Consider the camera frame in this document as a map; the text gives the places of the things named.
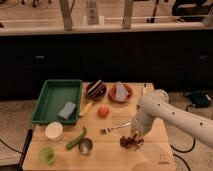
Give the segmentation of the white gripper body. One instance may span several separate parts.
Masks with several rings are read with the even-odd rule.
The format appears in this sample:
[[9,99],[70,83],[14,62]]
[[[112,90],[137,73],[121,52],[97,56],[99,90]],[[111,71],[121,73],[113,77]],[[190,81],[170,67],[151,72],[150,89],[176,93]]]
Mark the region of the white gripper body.
[[134,140],[140,140],[147,134],[147,127],[145,125],[131,125],[130,135]]

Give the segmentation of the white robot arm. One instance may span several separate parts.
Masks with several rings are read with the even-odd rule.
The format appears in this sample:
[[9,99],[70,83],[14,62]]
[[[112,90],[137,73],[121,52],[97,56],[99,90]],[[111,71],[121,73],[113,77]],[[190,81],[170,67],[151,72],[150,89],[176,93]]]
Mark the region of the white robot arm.
[[165,120],[213,149],[213,120],[178,109],[169,103],[162,89],[142,95],[139,110],[130,122],[130,135],[136,140],[148,134],[156,118]]

